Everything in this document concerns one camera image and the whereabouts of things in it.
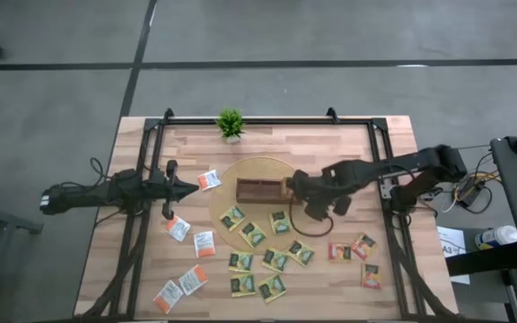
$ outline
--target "concrete floor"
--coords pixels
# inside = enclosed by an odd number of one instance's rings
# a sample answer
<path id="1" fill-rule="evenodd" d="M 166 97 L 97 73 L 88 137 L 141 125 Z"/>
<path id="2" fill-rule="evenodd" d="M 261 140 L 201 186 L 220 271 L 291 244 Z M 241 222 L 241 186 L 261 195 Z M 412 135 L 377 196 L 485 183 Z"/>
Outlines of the concrete floor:
<path id="1" fill-rule="evenodd" d="M 0 64 L 131 63 L 148 0 L 0 0 Z M 517 58 L 517 0 L 159 0 L 145 62 Z M 45 223 L 18 234 L 0 282 L 0 322 L 71 316 L 95 211 L 43 216 L 44 188 L 94 182 L 106 165 L 129 79 L 118 71 L 0 72 L 0 209 Z M 409 115 L 419 147 L 517 135 L 517 66 L 142 71 L 132 116 Z M 485 150 L 462 151 L 475 167 Z M 485 165 L 491 170 L 491 163 Z M 512 223 L 499 187 L 484 214 L 455 208 L 443 226 Z M 442 203 L 441 197 L 434 202 Z M 455 286 L 466 316 L 488 286 Z"/>

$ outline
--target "wooden table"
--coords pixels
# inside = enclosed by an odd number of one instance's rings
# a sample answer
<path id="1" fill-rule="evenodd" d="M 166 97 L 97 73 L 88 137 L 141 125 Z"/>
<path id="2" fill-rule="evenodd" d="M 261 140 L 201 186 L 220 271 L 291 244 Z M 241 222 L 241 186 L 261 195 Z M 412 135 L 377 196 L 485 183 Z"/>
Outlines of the wooden table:
<path id="1" fill-rule="evenodd" d="M 387 120 L 394 155 L 416 151 L 409 117 L 387 117 Z M 144 121 L 145 118 L 121 120 L 110 174 L 136 166 Z M 313 175 L 344 159 L 372 159 L 367 129 L 360 126 L 249 126 L 242 141 L 236 145 L 225 144 L 214 126 L 166 126 L 160 167 L 164 169 L 169 159 L 175 159 L 179 163 L 179 177 L 197 183 L 197 175 L 213 169 L 220 174 L 233 163 L 250 156 L 275 157 Z M 136 319 L 399 319 L 376 184 L 353 195 L 346 216 L 333 215 L 335 229 L 330 235 L 303 239 L 316 249 L 315 258 L 307 267 L 289 263 L 282 274 L 288 292 L 268 305 L 258 294 L 238 299 L 231 297 L 232 272 L 227 271 L 227 260 L 232 248 L 218 234 L 215 235 L 216 255 L 196 259 L 193 234 L 215 230 L 208 211 L 211 194 L 198 191 L 174 206 L 175 214 L 192 224 L 181 243 L 164 232 L 162 202 L 153 204 Z M 116 209 L 104 207 L 99 218 L 113 211 Z M 95 229 L 75 314 L 88 309 L 115 274 L 124 219 L 124 215 L 115 216 Z M 432 213 L 421 210 L 412 214 L 410 229 L 420 274 L 443 304 L 457 312 Z M 379 291 L 361 287 L 360 259 L 356 258 L 351 264 L 327 261 L 329 241 L 352 242 L 360 231 L 379 244 L 378 251 L 368 260 L 381 267 L 382 289 Z M 255 257 L 252 268 L 257 282 L 273 274 L 260 264 L 260 260 L 261 257 Z M 164 315 L 152 303 L 153 297 L 168 280 L 177 283 L 178 278 L 196 264 L 205 269 L 209 282 L 189 297 L 183 297 L 169 315 Z M 410 309 L 414 309 L 406 278 L 405 286 Z M 126 301 L 123 292 L 121 304 Z"/>

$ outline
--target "white pot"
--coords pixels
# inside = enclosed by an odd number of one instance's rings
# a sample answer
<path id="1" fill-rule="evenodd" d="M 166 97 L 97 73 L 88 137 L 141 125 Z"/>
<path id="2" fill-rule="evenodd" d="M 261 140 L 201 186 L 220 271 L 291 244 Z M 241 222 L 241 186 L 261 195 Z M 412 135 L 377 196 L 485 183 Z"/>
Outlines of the white pot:
<path id="1" fill-rule="evenodd" d="M 225 139 L 226 143 L 227 144 L 236 144 L 238 143 L 239 141 L 241 140 L 241 138 L 237 135 L 234 135 L 234 136 L 230 136 L 230 137 L 227 137 Z"/>

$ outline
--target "paper sheet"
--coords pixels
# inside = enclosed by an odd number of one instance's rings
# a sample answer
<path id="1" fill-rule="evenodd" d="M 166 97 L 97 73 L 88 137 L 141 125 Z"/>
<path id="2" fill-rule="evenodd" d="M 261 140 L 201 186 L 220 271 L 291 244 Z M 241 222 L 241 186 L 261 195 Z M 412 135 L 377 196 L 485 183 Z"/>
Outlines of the paper sheet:
<path id="1" fill-rule="evenodd" d="M 464 232 L 462 230 L 438 227 L 438 237 L 442 243 L 445 258 L 466 253 Z M 450 277 L 450 280 L 454 283 L 470 284 L 469 275 Z"/>

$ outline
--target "small green plant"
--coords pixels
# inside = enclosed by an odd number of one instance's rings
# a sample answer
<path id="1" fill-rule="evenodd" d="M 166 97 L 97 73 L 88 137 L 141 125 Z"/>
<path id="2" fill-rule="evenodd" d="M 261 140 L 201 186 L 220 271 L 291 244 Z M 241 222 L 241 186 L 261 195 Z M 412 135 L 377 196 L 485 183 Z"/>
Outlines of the small green plant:
<path id="1" fill-rule="evenodd" d="M 216 120 L 216 124 L 223 131 L 223 137 L 229 138 L 233 136 L 241 137 L 242 128 L 244 124 L 242 123 L 242 115 L 241 112 L 235 108 L 224 108 L 221 111 L 221 115 Z"/>

